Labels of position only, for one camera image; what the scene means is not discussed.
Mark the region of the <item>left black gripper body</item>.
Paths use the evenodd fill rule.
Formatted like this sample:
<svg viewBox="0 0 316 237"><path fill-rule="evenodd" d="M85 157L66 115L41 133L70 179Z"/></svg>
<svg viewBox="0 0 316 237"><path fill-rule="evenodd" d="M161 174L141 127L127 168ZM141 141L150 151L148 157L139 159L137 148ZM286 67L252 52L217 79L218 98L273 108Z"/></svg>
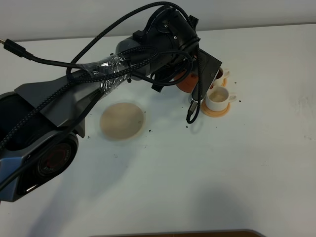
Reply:
<svg viewBox="0 0 316 237"><path fill-rule="evenodd" d="M175 7L160 7L149 18L145 45L157 48L160 53L145 66L145 75L159 82L152 86L154 90L160 92L185 68L188 75L192 72L198 76L192 98L197 101L205 97L222 63L200 49L197 23L197 18L184 16Z"/></svg>

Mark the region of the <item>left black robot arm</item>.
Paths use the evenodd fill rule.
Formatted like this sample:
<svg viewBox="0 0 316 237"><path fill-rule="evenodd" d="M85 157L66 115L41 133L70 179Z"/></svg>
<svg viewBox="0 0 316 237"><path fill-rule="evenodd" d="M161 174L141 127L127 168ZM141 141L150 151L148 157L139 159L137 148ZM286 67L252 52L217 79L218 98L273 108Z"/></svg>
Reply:
<svg viewBox="0 0 316 237"><path fill-rule="evenodd" d="M214 83L221 61L199 47L198 19L170 2L155 2L146 26L121 41L115 53L81 64L104 35L137 14L121 17L94 38L70 63L35 57L12 40L5 50L33 62L64 67L66 74L27 83L0 97L0 198L14 202L65 171L85 136L85 117L95 104L124 81L143 80L155 91L197 76L187 123L193 123L202 99Z"/></svg>

